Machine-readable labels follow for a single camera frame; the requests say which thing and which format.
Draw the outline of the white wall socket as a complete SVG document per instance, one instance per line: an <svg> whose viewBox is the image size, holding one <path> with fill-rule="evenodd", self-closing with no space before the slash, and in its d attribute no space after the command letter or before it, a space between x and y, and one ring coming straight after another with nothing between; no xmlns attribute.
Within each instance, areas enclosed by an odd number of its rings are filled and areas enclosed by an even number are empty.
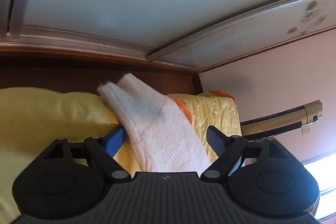
<svg viewBox="0 0 336 224"><path fill-rule="evenodd" d="M310 126L302 127L302 135L306 135L308 133L310 133Z"/></svg>

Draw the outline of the white floral wardrobe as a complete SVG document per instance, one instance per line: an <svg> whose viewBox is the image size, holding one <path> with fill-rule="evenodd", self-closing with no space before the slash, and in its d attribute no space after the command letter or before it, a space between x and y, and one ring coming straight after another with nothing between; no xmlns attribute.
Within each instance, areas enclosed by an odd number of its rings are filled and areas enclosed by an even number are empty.
<svg viewBox="0 0 336 224"><path fill-rule="evenodd" d="M335 27L335 0L1 0L1 46L206 71Z"/></svg>

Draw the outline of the yellow carrot print bedspread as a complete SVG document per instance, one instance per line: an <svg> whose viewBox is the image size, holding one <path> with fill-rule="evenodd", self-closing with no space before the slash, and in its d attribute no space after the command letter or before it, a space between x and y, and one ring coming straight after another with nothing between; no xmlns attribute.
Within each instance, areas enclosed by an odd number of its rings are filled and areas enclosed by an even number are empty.
<svg viewBox="0 0 336 224"><path fill-rule="evenodd" d="M211 161L217 156L206 141L210 125L228 136L242 133L235 100L228 94L213 90L170 98L192 124ZM119 125L116 114L95 94L2 89L1 223L11 223L20 215L11 193L13 182L53 140L81 142L91 135L104 136Z"/></svg>

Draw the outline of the pink knitted sweater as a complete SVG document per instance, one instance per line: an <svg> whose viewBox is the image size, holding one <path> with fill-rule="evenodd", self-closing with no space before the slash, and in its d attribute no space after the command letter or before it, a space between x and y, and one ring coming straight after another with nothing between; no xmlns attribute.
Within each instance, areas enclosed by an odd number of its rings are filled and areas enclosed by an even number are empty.
<svg viewBox="0 0 336 224"><path fill-rule="evenodd" d="M211 164L194 128L179 106L134 75L98 88L118 116L144 172L196 172Z"/></svg>

